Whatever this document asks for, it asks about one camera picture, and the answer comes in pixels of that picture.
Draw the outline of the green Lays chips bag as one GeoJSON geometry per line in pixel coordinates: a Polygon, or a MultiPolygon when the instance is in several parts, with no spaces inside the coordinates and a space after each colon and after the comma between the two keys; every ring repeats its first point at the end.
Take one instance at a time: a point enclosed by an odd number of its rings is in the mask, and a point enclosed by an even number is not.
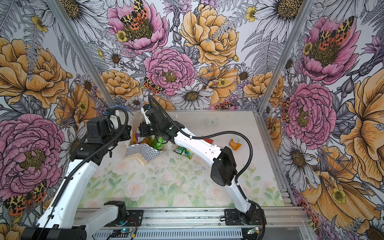
{"type": "Polygon", "coordinates": [[[167,141],[163,138],[154,136],[150,141],[150,146],[157,151],[162,151],[166,143],[167,141]]]}

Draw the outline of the blue checkered paper bag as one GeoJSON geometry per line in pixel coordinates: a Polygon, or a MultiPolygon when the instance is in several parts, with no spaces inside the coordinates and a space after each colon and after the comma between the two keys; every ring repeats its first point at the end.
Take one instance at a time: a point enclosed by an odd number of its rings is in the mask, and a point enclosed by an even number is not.
{"type": "Polygon", "coordinates": [[[132,138],[130,145],[127,145],[127,150],[125,153],[125,161],[137,161],[139,164],[145,166],[149,164],[156,157],[159,157],[166,151],[170,150],[173,146],[171,142],[167,142],[162,151],[157,151],[147,144],[140,144],[144,139],[139,138],[139,143],[135,143],[135,132],[136,129],[139,129],[140,123],[145,121],[144,116],[139,111],[134,111],[132,118],[129,120],[129,124],[132,126],[132,138]]]}

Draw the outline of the yellow orange snack bag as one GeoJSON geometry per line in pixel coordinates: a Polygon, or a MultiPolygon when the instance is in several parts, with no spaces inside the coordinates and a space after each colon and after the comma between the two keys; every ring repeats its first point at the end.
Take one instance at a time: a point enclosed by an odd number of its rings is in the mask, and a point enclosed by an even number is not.
{"type": "Polygon", "coordinates": [[[151,136],[144,138],[140,144],[147,144],[150,145],[152,143],[153,138],[151,136]]]}

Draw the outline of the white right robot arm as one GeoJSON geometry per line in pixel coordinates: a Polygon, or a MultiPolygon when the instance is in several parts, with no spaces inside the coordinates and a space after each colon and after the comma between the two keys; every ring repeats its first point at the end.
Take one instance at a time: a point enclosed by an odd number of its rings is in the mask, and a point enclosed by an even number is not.
{"type": "Polygon", "coordinates": [[[186,148],[211,166],[211,179],[224,187],[231,196],[235,209],[239,212],[239,220],[245,225],[259,219],[261,225],[266,225],[266,217],[261,206],[247,198],[239,176],[250,166],[253,159],[253,146],[249,139],[236,131],[223,131],[216,134],[197,137],[184,125],[174,121],[161,107],[145,105],[141,108],[145,120],[140,124],[141,137],[161,137],[179,147],[186,148]],[[233,134],[243,138],[249,147],[249,158],[245,166],[238,172],[235,157],[229,147],[218,147],[206,142],[206,139],[233,134]]]}

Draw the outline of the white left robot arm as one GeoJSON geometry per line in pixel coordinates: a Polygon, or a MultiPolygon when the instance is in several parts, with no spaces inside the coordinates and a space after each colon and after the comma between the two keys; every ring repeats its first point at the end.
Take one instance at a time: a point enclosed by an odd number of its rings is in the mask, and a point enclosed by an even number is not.
{"type": "Polygon", "coordinates": [[[124,225],[128,220],[122,201],[106,202],[99,210],[79,223],[75,215],[82,195],[100,166],[103,157],[121,141],[131,138],[129,117],[110,119],[97,117],[87,123],[87,141],[71,156],[68,172],[46,212],[35,227],[24,230],[23,240],[86,240],[108,224],[124,225]]]}

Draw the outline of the green white snack packet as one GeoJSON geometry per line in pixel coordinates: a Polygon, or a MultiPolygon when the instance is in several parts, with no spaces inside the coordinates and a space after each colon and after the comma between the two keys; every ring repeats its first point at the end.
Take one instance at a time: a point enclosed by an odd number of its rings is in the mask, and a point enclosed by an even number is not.
{"type": "Polygon", "coordinates": [[[192,159],[194,156],[193,152],[181,146],[176,146],[173,151],[181,156],[187,157],[188,159],[192,159]]]}

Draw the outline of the floral table mat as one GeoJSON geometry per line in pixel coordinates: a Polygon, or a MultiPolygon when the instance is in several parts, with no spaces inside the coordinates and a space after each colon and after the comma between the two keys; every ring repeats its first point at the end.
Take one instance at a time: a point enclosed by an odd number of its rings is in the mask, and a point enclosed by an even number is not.
{"type": "Polygon", "coordinates": [[[172,151],[145,166],[107,158],[91,177],[79,208],[99,208],[108,201],[123,201],[127,208],[233,208],[234,201],[211,180],[210,172],[200,158],[172,151]]]}

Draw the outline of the small orange snack packet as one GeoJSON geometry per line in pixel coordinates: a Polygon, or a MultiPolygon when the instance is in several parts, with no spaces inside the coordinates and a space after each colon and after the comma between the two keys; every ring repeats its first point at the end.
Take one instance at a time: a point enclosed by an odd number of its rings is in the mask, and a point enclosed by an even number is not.
{"type": "Polygon", "coordinates": [[[233,139],[231,139],[231,141],[229,142],[229,146],[230,146],[234,151],[237,151],[237,150],[242,146],[242,144],[241,144],[241,143],[238,143],[238,142],[235,142],[233,139]]]}

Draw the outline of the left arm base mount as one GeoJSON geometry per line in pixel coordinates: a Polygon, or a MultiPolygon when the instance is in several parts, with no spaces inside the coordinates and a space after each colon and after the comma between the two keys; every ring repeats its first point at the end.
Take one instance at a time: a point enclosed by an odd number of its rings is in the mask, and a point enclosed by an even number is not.
{"type": "Polygon", "coordinates": [[[144,219],[143,210],[126,210],[118,220],[117,226],[120,227],[140,227],[144,219]]]}

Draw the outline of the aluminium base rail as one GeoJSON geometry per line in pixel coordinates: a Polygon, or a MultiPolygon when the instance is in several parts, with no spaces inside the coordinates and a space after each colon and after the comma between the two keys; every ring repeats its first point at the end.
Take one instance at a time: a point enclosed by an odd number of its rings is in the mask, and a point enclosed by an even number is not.
{"type": "Polygon", "coordinates": [[[267,222],[234,221],[229,208],[146,208],[134,222],[103,227],[90,240],[315,240],[302,207],[264,207],[267,222]]]}

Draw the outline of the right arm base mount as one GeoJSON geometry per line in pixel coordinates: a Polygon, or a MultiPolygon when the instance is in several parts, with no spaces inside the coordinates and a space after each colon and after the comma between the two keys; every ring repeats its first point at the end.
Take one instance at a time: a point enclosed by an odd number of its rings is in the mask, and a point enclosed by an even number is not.
{"type": "Polygon", "coordinates": [[[250,209],[246,213],[242,213],[237,209],[224,209],[223,220],[227,226],[261,226],[267,224],[264,211],[258,208],[250,209]]]}

